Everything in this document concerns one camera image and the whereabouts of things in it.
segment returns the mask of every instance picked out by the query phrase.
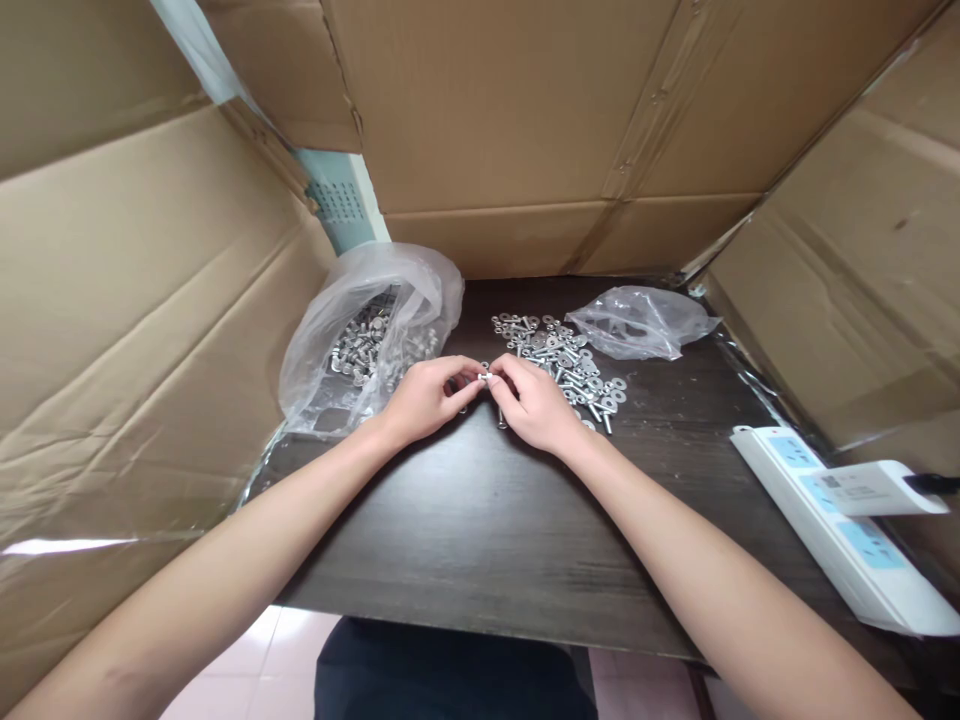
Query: blue label on power strip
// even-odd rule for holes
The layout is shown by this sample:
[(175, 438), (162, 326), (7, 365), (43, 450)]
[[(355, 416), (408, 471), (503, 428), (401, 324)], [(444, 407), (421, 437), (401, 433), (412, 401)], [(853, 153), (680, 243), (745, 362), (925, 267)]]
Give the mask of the blue label on power strip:
[(796, 438), (767, 438), (767, 442), (780, 453), (780, 457), (790, 467), (800, 469), (820, 467), (806, 446)]
[(903, 556), (873, 523), (837, 523), (837, 529), (874, 570), (906, 567)]
[(824, 512), (839, 512), (837, 506), (827, 497), (823, 488), (817, 484), (817, 480), (813, 475), (801, 475), (800, 482), (802, 482), (804, 487), (813, 495)]

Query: pile of bolts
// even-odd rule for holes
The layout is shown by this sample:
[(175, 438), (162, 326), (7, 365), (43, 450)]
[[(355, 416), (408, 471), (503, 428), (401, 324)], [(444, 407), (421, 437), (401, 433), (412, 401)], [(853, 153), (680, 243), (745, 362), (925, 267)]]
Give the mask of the pile of bolts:
[(393, 357), (381, 354), (396, 299), (392, 292), (384, 292), (373, 298), (347, 323), (330, 351), (330, 369), (353, 378), (354, 387), (362, 388), (370, 382), (379, 367), (379, 372), (386, 378), (387, 389), (393, 391), (411, 365), (436, 357), (439, 338), (432, 327), (425, 329), (422, 338), (397, 338)]
[[(626, 402), (627, 383), (622, 378), (604, 382), (600, 370), (593, 362), (593, 353), (584, 346), (587, 338), (575, 335), (550, 315), (543, 318), (532, 315), (501, 313), (490, 318), (493, 332), (507, 341), (507, 349), (516, 351), (517, 357), (526, 358), (550, 373), (563, 390), (563, 395), (584, 425), (591, 430), (597, 427), (583, 419), (576, 406), (582, 405), (602, 424), (607, 435), (612, 435), (610, 416), (617, 414), (617, 406)], [(503, 413), (500, 428), (506, 428)]]

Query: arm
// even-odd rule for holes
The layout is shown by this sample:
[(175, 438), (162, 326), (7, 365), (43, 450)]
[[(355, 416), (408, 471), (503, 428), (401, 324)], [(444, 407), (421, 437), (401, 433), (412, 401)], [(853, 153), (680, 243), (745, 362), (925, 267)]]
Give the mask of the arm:
[[(156, 718), (263, 612), (357, 492), (473, 400), (485, 372), (414, 365), (387, 408), (224, 520), (107, 616), (8, 716)], [(454, 378), (454, 393), (447, 380)]]
[(556, 455), (620, 528), (700, 651), (762, 718), (916, 718), (832, 628), (739, 545), (570, 412), (552, 378), (512, 355), (490, 390), (517, 434)]

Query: cardboard box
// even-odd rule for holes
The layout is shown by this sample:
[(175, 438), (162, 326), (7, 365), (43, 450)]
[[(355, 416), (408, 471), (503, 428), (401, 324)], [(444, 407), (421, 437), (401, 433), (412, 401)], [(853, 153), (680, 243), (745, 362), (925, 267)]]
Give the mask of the cardboard box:
[[(707, 274), (711, 302), (838, 463), (960, 473), (958, 48), (954, 6)], [(894, 524), (960, 603), (956, 518)]]
[[(680, 269), (939, 8), (202, 4), (287, 139), (362, 144), (394, 239), (467, 277)], [(705, 280), (840, 461), (960, 470), (958, 17)], [(332, 262), (302, 170), (242, 106), (206, 103), (145, 0), (4, 20), (0, 713), (234, 507)], [(960, 602), (956, 521), (896, 526)]]
[[(388, 227), (488, 278), (680, 270), (940, 0), (202, 4), (265, 107), (301, 103), (307, 121), (301, 101), (323, 96), (323, 124), (345, 90)], [(588, 227), (583, 203), (607, 210)], [(484, 220), (463, 234), (470, 213)]]
[(332, 262), (295, 171), (206, 103), (147, 3), (14, 12), (31, 24), (0, 23), (23, 36), (0, 67), (0, 715), (235, 507)]

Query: hand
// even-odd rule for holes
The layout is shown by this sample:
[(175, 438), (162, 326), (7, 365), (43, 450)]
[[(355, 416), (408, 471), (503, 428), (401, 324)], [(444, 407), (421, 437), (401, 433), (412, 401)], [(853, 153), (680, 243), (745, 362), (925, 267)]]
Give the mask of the hand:
[[(504, 419), (535, 448), (557, 455), (570, 442), (590, 432), (553, 378), (532, 362), (508, 353), (493, 361), (490, 372), (494, 376), (487, 385), (503, 410)], [(517, 388), (519, 400), (500, 375), (508, 377)]]
[[(418, 362), (407, 370), (380, 413), (388, 432), (403, 445), (435, 433), (483, 388), (483, 365), (462, 355)], [(457, 391), (450, 389), (453, 380)]]

